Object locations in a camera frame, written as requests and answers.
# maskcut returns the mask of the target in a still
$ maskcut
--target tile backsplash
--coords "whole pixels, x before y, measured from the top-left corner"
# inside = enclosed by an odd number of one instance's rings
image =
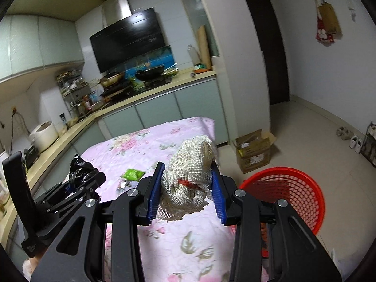
[[[125,72],[127,78],[133,78],[137,70],[146,69],[146,63],[150,63],[149,67],[158,67],[161,65],[163,65],[165,69],[172,67],[175,64],[175,59],[172,55],[171,47],[166,46],[132,58],[111,69],[109,72]]]

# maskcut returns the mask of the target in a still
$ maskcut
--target kitchen counter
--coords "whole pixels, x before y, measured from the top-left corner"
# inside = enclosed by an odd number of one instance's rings
[[[166,91],[174,87],[182,86],[184,84],[194,82],[196,80],[201,80],[203,78],[214,76],[216,74],[215,71],[208,71],[205,73],[197,74],[195,75],[195,77],[192,78],[190,76],[191,72],[191,69],[180,71],[178,75],[172,78],[172,81],[170,83],[163,86],[159,86],[152,90],[145,91],[144,93],[138,94],[134,97],[118,102],[114,105],[111,105],[110,107],[96,111],[89,115],[86,119],[82,120],[80,123],[74,125],[67,131],[67,133],[59,137],[58,140],[54,144],[52,144],[47,150],[42,152],[37,162],[29,169],[27,173],[27,182],[29,184],[29,188],[33,188],[33,186],[37,183],[38,179],[43,175],[43,173],[48,169],[52,162],[57,158],[59,153],[63,151],[63,149],[66,146],[68,146],[69,143],[76,136],[82,133],[85,128],[89,127],[95,121],[95,119],[100,118],[103,115],[106,115],[121,107],[127,106],[133,102],[155,95],[157,93]],[[16,209],[11,199],[5,205],[5,209],[7,210],[7,213],[0,221],[0,242],[3,245],[3,247],[6,247],[11,227],[17,215]]]

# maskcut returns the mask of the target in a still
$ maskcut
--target bed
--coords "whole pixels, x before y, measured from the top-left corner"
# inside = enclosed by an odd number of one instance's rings
[[[206,134],[214,140],[214,121],[193,117],[164,123],[126,134],[87,149],[82,158],[106,174],[106,182],[97,189],[101,202],[116,199],[135,188],[121,176],[128,168],[151,176],[158,161],[167,164],[185,139]],[[198,213],[181,221],[154,219],[138,227],[141,260],[148,282],[221,282],[228,281],[234,248],[234,227],[224,227],[217,218],[212,201]],[[111,224],[105,245],[105,281],[110,282]],[[263,270],[263,281],[268,277]]]

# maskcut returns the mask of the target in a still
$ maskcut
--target white mesh bag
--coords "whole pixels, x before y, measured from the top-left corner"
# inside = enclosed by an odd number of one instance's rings
[[[180,220],[208,204],[205,198],[211,199],[210,165],[215,160],[212,144],[205,135],[185,140],[180,145],[163,171],[158,218]]]

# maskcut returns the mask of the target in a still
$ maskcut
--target screw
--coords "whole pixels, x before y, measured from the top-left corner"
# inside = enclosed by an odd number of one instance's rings
[[[92,207],[93,205],[95,205],[96,201],[95,199],[88,199],[86,202],[85,202],[85,206],[86,207]]]
[[[235,190],[234,194],[237,197],[244,197],[246,195],[246,192],[242,189],[237,189]]]
[[[280,207],[287,207],[287,205],[288,205],[288,202],[287,202],[287,200],[285,200],[285,199],[279,199],[278,201],[277,201],[277,204],[280,206]]]
[[[128,196],[133,197],[138,195],[138,190],[137,189],[130,189],[127,191]]]

